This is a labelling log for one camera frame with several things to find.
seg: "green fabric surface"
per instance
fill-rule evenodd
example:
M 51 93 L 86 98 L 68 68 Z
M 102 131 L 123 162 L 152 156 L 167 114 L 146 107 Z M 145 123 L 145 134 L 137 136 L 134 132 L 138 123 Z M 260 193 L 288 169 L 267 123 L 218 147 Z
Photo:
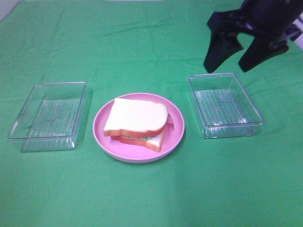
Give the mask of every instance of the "green fabric surface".
M 303 226 L 303 52 L 234 72 L 263 115 L 252 137 L 204 139 L 187 77 L 205 74 L 213 11 L 241 0 L 22 1 L 0 22 L 0 226 Z M 239 35 L 248 48 L 252 37 Z M 91 102 L 74 150 L 21 153 L 7 139 L 31 88 L 86 81 Z M 92 124 L 111 99 L 149 92 L 182 112 L 183 140 L 167 157 L 108 156 Z

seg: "clear plastic container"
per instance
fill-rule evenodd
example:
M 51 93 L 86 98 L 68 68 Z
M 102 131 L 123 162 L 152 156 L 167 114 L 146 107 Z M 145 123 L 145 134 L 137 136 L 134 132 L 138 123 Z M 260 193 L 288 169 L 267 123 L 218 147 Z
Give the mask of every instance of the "clear plastic container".
M 85 82 L 35 85 L 8 139 L 21 152 L 74 149 L 85 111 L 86 87 Z
M 255 135 L 263 117 L 233 73 L 188 78 L 192 100 L 205 138 Z

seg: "pink plate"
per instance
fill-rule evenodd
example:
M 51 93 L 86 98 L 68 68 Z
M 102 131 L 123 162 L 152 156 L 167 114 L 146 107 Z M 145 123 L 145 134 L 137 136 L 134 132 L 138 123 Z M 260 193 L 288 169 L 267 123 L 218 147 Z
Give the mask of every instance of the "pink plate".
M 106 137 L 103 134 L 103 128 L 114 103 L 114 100 L 111 100 L 99 110 L 93 123 L 94 137 L 104 151 L 117 160 L 129 163 L 153 162 L 172 152 L 181 141 L 185 129 L 184 118 L 180 110 L 166 98 L 150 93 L 131 93 L 120 96 L 119 98 L 164 103 L 169 110 L 174 125 L 168 125 L 160 152 L 155 152 L 143 146 L 129 145 L 117 140 L 112 140 L 110 137 Z

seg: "bread crust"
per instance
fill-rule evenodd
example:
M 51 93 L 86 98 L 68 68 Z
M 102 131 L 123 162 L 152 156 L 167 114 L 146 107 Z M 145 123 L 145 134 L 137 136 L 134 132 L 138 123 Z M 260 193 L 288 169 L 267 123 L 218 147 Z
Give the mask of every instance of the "bread crust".
M 147 136 L 157 136 L 160 133 L 163 132 L 165 129 L 168 119 L 166 120 L 166 123 L 158 130 L 156 131 L 129 131 L 124 129 L 119 130 L 103 130 L 104 136 L 128 136 L 128 137 L 134 137 L 134 138 L 143 138 Z
M 123 136 L 111 136 L 111 138 L 113 140 L 118 140 L 121 143 L 126 143 L 126 144 L 131 144 L 131 145 L 139 145 L 139 146 L 144 146 L 148 149 L 152 149 L 156 152 L 160 152 L 161 151 L 161 147 L 162 147 L 162 143 L 163 143 L 163 139 L 164 139 L 164 135 L 165 135 L 165 131 L 162 133 L 162 137 L 160 140 L 160 145 L 156 146 L 154 144 L 149 143 L 149 141 L 144 141 L 144 140 L 136 140 L 136 139 L 127 139 Z

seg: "white bread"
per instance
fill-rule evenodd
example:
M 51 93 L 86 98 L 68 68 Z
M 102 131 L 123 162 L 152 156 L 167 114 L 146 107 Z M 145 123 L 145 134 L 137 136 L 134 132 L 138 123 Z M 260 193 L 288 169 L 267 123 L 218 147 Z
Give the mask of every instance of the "white bread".
M 159 135 L 149 140 L 129 139 L 129 138 L 125 138 L 124 136 L 112 136 L 111 138 L 114 140 L 118 140 L 122 143 L 144 146 L 148 149 L 152 149 L 156 152 L 160 152 L 163 143 L 164 134 L 165 134 L 165 130 Z
M 164 131 L 168 118 L 163 103 L 115 98 L 103 132 L 105 136 L 157 136 Z

